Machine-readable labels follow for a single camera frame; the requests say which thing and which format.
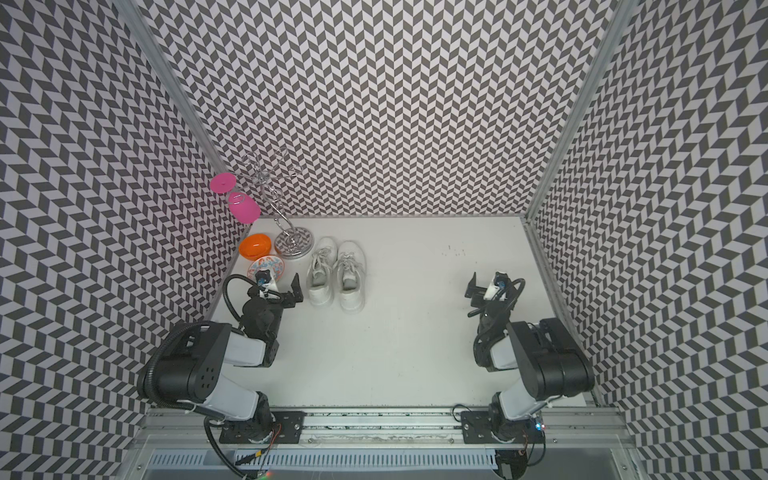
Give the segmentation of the white sneaker one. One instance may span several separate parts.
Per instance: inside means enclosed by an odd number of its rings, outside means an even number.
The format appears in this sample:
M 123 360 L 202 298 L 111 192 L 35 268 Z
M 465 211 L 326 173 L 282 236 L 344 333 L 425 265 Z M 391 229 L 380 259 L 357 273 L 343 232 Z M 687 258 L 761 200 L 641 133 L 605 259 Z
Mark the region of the white sneaker one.
M 313 306 L 327 306 L 333 300 L 333 267 L 338 258 L 338 246 L 331 237 L 320 238 L 311 254 L 306 285 L 307 298 Z
M 341 309 L 347 313 L 364 308 L 366 265 L 365 254 L 356 242 L 345 241 L 338 246 L 336 281 Z

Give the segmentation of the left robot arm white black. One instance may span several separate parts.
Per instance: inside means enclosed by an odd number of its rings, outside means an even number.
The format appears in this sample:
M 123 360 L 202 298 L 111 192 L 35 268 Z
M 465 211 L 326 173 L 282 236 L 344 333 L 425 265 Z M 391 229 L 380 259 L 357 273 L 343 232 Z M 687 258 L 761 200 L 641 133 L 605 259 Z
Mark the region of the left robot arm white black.
M 303 301 L 300 279 L 279 292 L 267 271 L 254 280 L 227 277 L 222 298 L 236 325 L 215 321 L 181 323 L 140 370 L 137 391 L 158 407 L 194 412 L 220 429 L 225 445 L 297 444 L 306 413 L 272 411 L 265 393 L 228 378 L 224 367 L 269 368 L 278 349 L 283 313 Z

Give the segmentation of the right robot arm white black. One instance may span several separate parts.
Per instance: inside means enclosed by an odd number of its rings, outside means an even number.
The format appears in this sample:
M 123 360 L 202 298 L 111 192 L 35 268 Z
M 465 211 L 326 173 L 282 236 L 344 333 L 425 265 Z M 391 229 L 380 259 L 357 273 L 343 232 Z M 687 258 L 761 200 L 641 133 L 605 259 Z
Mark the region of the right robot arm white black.
M 511 371 L 519 380 L 492 396 L 488 408 L 460 413 L 466 444 L 521 444 L 544 441 L 539 413 L 554 400 L 591 390 L 595 375 L 591 362 L 561 320 L 536 323 L 514 321 L 512 313 L 525 289 L 522 278 L 497 272 L 481 286 L 472 276 L 465 290 L 478 319 L 472 344 L 477 366 L 490 373 Z

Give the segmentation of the patterned floral bowl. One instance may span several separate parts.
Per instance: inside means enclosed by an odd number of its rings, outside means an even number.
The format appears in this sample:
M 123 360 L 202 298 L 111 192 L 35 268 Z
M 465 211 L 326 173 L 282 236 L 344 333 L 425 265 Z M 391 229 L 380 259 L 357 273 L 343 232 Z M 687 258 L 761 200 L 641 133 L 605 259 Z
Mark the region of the patterned floral bowl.
M 278 282 L 285 271 L 285 262 L 278 256 L 262 256 L 250 264 L 246 276 L 256 281 L 257 274 L 262 271 L 269 271 L 271 280 Z

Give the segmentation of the orange bowl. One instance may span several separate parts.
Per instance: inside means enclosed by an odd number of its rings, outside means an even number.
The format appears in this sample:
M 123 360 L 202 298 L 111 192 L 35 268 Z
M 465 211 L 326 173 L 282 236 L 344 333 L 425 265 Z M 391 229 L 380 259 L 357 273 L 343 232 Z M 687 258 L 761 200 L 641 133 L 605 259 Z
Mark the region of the orange bowl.
M 272 250 L 272 240 L 266 234 L 253 234 L 244 238 L 238 245 L 238 253 L 249 261 L 256 261 L 268 256 Z

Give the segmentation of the pink wine glass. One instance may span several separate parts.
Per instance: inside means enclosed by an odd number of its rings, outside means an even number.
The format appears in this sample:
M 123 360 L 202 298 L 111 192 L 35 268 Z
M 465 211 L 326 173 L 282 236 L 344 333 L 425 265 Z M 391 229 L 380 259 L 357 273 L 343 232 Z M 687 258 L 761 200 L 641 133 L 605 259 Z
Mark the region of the pink wine glass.
M 234 218 L 242 224 L 253 224 L 261 217 L 261 208 L 247 193 L 237 187 L 237 177 L 224 172 L 214 176 L 209 182 L 213 193 L 225 195 L 227 206 Z

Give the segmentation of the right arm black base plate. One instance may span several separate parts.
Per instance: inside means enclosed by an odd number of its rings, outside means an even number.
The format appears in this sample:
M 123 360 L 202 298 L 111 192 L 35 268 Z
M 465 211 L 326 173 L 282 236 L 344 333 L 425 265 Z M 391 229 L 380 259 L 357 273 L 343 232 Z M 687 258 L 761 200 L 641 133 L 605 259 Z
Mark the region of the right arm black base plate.
M 487 410 L 459 413 L 465 444 L 532 445 L 545 441 L 544 430 L 534 418 L 508 420 Z

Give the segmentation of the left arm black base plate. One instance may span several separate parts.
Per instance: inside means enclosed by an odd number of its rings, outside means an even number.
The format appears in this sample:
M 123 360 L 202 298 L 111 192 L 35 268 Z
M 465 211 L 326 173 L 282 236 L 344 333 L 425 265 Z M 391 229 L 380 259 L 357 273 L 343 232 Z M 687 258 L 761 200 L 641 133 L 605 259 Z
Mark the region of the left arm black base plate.
M 298 444 L 306 413 L 300 410 L 277 411 L 262 420 L 225 421 L 219 442 L 225 445 Z

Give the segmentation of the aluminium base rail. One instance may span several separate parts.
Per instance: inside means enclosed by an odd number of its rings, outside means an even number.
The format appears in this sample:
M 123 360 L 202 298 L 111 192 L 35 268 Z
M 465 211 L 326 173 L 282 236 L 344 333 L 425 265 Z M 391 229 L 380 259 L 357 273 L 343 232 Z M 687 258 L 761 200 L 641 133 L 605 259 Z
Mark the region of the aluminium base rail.
M 540 412 L 541 427 L 528 436 L 498 441 L 478 407 L 309 408 L 289 420 L 293 407 L 277 408 L 277 444 L 321 448 L 554 448 L 629 449 L 635 442 L 615 408 L 554 407 Z

